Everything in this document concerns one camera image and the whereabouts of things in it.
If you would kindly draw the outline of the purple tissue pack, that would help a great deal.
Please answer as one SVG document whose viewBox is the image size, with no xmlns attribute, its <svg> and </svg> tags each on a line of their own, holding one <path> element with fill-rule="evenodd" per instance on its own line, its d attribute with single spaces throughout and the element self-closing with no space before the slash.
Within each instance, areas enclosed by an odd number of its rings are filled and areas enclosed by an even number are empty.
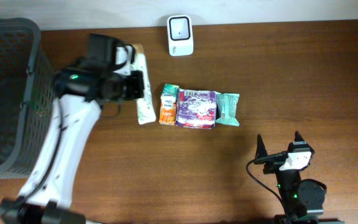
<svg viewBox="0 0 358 224">
<path fill-rule="evenodd" d="M 177 97 L 176 126 L 194 129 L 215 127 L 217 113 L 215 91 L 180 88 Z"/>
</svg>

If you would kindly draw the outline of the white tube with tan cap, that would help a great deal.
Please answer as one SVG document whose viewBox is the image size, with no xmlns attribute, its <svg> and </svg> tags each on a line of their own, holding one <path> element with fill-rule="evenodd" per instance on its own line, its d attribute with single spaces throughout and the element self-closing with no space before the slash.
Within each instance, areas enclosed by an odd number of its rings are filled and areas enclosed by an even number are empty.
<svg viewBox="0 0 358 224">
<path fill-rule="evenodd" d="M 152 90 L 147 70 L 144 48 L 141 44 L 134 44 L 133 48 L 135 50 L 135 60 L 131 67 L 133 70 L 140 70 L 143 73 L 142 80 L 144 84 L 144 96 L 136 100 L 138 122 L 140 125 L 143 125 L 155 122 L 157 117 L 152 103 Z"/>
</svg>

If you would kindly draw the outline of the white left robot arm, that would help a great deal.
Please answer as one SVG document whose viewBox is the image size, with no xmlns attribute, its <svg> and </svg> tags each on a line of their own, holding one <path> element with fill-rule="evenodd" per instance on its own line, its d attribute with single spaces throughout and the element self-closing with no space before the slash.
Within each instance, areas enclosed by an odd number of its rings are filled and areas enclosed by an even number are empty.
<svg viewBox="0 0 358 224">
<path fill-rule="evenodd" d="M 3 223 L 89 223 L 70 211 L 73 184 L 86 142 L 105 103 L 139 101 L 149 90 L 144 48 L 90 34 L 85 57 L 58 71 L 52 116 L 27 182 L 15 199 L 0 203 Z"/>
</svg>

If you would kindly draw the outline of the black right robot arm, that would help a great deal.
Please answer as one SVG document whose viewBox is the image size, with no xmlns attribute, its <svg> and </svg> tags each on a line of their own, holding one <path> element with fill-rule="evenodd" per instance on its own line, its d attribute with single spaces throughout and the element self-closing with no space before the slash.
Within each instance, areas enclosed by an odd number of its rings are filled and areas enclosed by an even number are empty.
<svg viewBox="0 0 358 224">
<path fill-rule="evenodd" d="M 263 188 L 273 193 L 281 206 L 283 215 L 275 215 L 273 223 L 342 223 L 341 220 L 320 220 L 324 212 L 323 203 L 327 186 L 314 179 L 302 179 L 300 172 L 310 166 L 310 160 L 315 154 L 314 149 L 295 132 L 294 140 L 286 151 L 269 155 L 262 136 L 257 136 L 257 149 L 253 160 L 247 163 L 246 171 L 249 176 Z M 275 192 L 254 177 L 249 166 L 263 165 L 263 173 L 274 174 L 277 180 Z"/>
</svg>

